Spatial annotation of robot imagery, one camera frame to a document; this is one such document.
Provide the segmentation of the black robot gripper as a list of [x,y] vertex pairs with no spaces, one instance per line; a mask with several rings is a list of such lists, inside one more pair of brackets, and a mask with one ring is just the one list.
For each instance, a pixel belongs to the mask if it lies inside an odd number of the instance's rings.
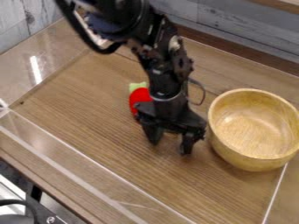
[[164,130],[181,134],[180,154],[189,155],[195,140],[205,135],[205,120],[191,110],[187,99],[172,101],[140,102],[134,105],[137,120],[141,123],[145,137],[152,145],[157,145]]

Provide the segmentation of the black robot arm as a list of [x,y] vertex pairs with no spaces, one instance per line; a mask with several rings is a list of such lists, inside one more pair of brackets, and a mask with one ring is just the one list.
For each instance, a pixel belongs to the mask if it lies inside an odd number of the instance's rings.
[[189,107],[193,61],[168,17],[148,0],[53,0],[74,32],[100,54],[126,47],[148,82],[129,95],[129,107],[150,144],[165,131],[181,135],[180,153],[204,138],[207,122]]

